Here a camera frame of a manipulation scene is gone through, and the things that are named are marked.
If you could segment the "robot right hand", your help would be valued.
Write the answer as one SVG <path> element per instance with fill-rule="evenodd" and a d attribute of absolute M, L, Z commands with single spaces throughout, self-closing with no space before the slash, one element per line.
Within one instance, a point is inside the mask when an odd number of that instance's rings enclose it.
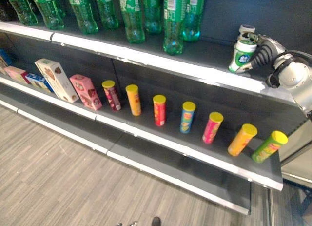
<path fill-rule="evenodd" d="M 286 51 L 286 48 L 283 45 L 267 35 L 255 34 L 254 32 L 244 32 L 242 37 L 256 43 L 259 50 L 250 62 L 242 65 L 236 70 L 237 74 L 268 65 L 269 63 L 272 63 L 279 54 Z"/>

